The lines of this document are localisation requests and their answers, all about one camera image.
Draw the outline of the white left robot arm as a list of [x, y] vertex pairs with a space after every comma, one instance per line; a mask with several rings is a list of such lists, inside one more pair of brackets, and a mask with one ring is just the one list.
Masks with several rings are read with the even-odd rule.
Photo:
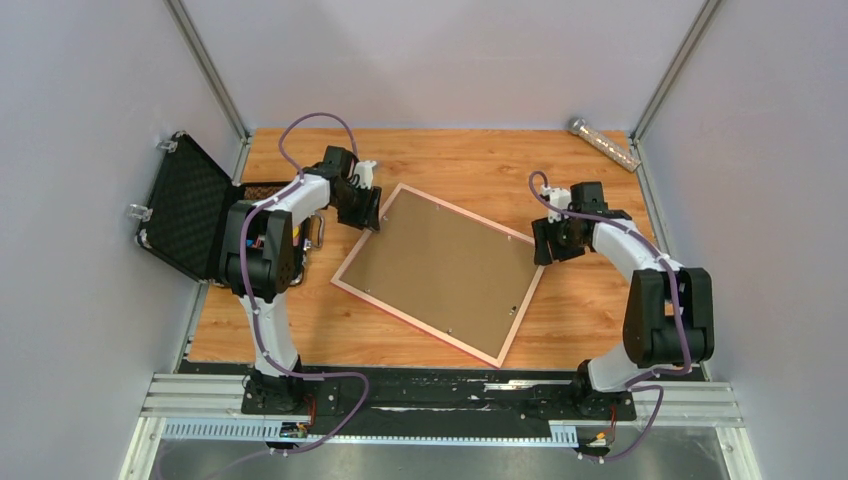
[[330, 146], [320, 162], [299, 169], [286, 186], [228, 211], [219, 274], [250, 322], [255, 362], [249, 392], [267, 394], [283, 413], [298, 411], [306, 400], [309, 376], [290, 333], [286, 292], [304, 274], [309, 223], [332, 207], [339, 223], [379, 231], [382, 189], [374, 183], [376, 169], [375, 161]]

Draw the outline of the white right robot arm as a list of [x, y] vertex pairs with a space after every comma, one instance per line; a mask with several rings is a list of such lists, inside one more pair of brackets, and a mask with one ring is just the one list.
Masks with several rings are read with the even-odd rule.
[[584, 381], [570, 392], [577, 413], [596, 417], [609, 407], [612, 392], [632, 391], [637, 383], [662, 375], [686, 375], [711, 358], [712, 280], [705, 269], [687, 267], [662, 252], [628, 213], [608, 206], [599, 182], [529, 189], [546, 210], [531, 224], [536, 265], [592, 252], [628, 282], [622, 339], [583, 364]]

